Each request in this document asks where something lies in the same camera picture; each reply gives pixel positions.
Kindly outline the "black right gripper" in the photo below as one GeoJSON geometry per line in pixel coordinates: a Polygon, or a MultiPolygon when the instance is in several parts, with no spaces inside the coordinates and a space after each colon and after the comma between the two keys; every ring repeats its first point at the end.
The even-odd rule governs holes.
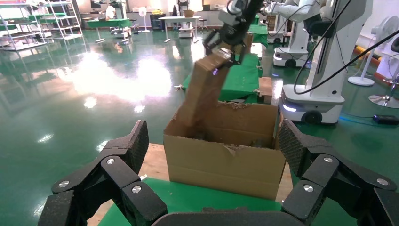
{"type": "Polygon", "coordinates": [[[263,0],[229,0],[218,16],[222,28],[209,32],[203,40],[205,54],[210,55],[214,48],[224,43],[231,46],[231,65],[241,65],[247,53],[244,39],[263,6],[263,0]]]}

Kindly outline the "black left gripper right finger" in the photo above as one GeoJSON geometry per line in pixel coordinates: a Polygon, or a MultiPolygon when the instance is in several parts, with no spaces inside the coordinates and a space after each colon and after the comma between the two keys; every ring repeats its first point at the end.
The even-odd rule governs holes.
{"type": "Polygon", "coordinates": [[[283,212],[309,226],[328,198],[359,226],[398,225],[399,194],[392,180],[344,158],[325,139],[302,133],[291,120],[281,121],[278,142],[299,178],[283,212]]]}

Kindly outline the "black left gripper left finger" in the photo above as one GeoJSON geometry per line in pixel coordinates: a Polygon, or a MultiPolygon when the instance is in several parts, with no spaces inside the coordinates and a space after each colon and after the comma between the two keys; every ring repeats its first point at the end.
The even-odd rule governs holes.
{"type": "Polygon", "coordinates": [[[93,161],[53,184],[38,224],[85,226],[109,200],[129,224],[154,224],[167,206],[139,177],[148,147],[147,123],[138,120],[128,135],[108,141],[93,161]]]}

